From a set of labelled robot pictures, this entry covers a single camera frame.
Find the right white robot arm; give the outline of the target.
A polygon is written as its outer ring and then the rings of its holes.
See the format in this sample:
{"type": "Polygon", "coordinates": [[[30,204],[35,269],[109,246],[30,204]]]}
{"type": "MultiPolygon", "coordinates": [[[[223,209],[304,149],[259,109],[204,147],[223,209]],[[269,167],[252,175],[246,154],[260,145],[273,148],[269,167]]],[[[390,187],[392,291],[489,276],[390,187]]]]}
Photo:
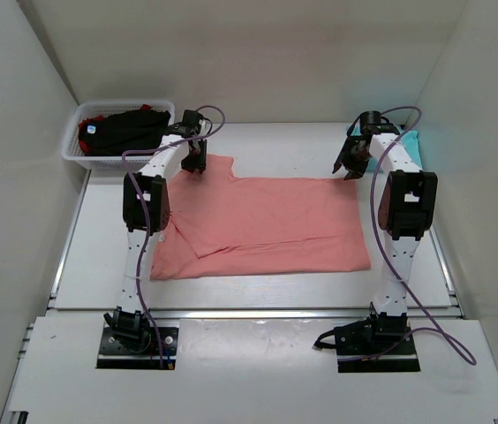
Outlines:
{"type": "Polygon", "coordinates": [[[320,335],[313,345],[316,350],[346,347],[360,354],[369,349],[384,351],[407,333],[411,266],[420,240],[433,222],[438,178],[418,166],[402,145],[406,133],[391,123],[386,113],[365,111],[348,129],[334,161],[333,170],[345,169],[348,180],[362,178],[371,160],[376,161],[374,173],[387,178],[381,199],[369,201],[383,265],[368,317],[331,330],[332,344],[320,335]]]}

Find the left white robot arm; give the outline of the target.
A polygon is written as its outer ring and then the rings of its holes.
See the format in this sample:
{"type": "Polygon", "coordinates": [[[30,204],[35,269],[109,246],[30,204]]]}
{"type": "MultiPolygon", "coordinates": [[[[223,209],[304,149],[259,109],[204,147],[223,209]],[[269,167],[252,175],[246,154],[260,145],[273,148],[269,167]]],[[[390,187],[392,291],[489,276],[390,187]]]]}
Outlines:
{"type": "Polygon", "coordinates": [[[162,353],[162,336],[141,291],[147,280],[158,237],[170,221],[168,181],[175,170],[202,172],[212,122],[200,109],[185,110],[172,124],[167,112],[148,107],[103,119],[100,150],[118,155],[126,170],[122,216],[127,231],[127,256],[122,294],[104,315],[112,338],[139,355],[162,353]]]}

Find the pink t shirt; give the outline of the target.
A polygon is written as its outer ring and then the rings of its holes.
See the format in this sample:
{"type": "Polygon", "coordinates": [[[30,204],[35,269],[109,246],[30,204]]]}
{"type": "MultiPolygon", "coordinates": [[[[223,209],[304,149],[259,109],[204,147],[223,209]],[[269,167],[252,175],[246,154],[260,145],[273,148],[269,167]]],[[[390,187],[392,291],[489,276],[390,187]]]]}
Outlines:
{"type": "Polygon", "coordinates": [[[357,189],[343,178],[239,178],[230,156],[169,185],[153,280],[368,270],[357,189]]]}

